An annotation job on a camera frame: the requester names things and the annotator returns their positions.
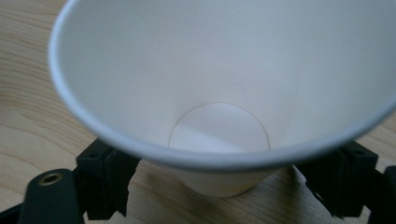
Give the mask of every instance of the wooden table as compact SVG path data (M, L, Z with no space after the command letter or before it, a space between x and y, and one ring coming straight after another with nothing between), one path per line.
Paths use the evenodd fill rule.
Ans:
M64 0L0 1L0 210L21 203L27 183L55 168L74 169L95 139L65 109L47 63L50 29ZM396 115L358 140L396 164ZM106 223L366 223L331 217L292 167L233 198L198 195L150 162L131 180L127 218Z

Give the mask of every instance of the light brown tabletop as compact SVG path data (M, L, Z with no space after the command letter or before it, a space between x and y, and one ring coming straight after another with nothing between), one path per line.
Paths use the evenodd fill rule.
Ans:
M47 45L63 4L0 1L0 210L21 203L36 175L74 169L75 157L95 139L65 109L50 79ZM396 115L358 142L379 154L378 170L396 164ZM359 218L331 217L292 167L246 193L219 199L198 195L142 161L129 191L127 218L116 214L106 223L366 223L370 214L365 209Z

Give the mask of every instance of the white paper cup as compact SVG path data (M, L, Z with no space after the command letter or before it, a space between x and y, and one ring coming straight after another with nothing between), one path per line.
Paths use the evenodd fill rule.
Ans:
M49 67L100 138L198 192L231 196L393 110L395 5L68 1Z

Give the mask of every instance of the white cup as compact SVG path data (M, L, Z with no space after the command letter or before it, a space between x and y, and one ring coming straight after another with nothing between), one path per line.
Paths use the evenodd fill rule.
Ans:
M232 196L391 113L396 3L72 0L49 67L100 138Z

